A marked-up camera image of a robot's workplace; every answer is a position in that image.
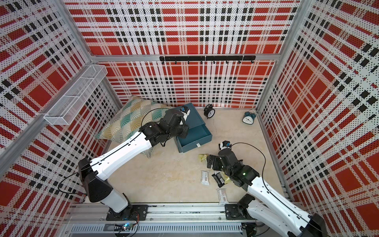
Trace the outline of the teal top drawer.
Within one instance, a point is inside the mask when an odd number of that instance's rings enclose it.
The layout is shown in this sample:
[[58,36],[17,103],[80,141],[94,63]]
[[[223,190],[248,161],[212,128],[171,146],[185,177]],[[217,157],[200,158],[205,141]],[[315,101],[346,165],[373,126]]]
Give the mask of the teal top drawer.
[[212,141],[212,134],[205,124],[190,128],[186,138],[175,137],[180,153],[186,153]]

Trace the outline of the white cookie packet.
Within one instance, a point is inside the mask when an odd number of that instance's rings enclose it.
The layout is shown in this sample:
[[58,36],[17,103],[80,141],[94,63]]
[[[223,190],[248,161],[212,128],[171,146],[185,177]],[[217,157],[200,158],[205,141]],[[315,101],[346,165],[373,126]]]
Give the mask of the white cookie packet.
[[229,201],[228,201],[228,198],[227,198],[226,189],[219,188],[216,191],[217,191],[217,194],[218,194],[219,205],[229,204]]
[[201,171],[201,181],[200,183],[205,186],[209,186],[209,170],[202,170]]

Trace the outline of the teal drawer cabinet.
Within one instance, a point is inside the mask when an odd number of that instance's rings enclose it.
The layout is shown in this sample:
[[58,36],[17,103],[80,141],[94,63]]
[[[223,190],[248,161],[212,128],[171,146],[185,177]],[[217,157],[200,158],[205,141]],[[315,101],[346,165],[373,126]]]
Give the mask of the teal drawer cabinet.
[[176,137],[175,141],[184,141],[184,140],[199,140],[203,137],[208,136],[208,132],[204,129],[205,122],[202,119],[201,115],[198,113],[197,109],[192,103],[185,104],[190,109],[190,114],[187,117],[186,124],[189,126],[189,132],[185,139]]

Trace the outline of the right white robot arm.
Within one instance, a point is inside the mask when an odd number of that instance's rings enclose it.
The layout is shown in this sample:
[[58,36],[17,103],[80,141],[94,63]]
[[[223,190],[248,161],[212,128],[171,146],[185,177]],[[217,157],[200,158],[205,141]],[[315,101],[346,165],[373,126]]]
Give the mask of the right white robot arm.
[[244,165],[225,148],[208,155],[207,167],[224,172],[246,195],[237,203],[232,217],[256,219],[282,237],[326,237],[326,223],[318,214],[309,214],[273,189],[255,169]]

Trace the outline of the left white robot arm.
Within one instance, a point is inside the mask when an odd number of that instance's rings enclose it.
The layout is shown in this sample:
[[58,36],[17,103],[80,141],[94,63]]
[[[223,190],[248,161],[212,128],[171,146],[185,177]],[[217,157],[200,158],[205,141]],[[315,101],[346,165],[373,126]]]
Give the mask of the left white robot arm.
[[142,212],[137,211],[125,194],[118,192],[108,178],[125,163],[157,144],[165,146],[173,137],[186,138],[189,126],[186,124],[190,109],[169,109],[160,121],[147,122],[138,132],[111,151],[93,159],[82,159],[78,163],[81,183],[90,202],[100,202],[109,208],[108,221],[127,220]]

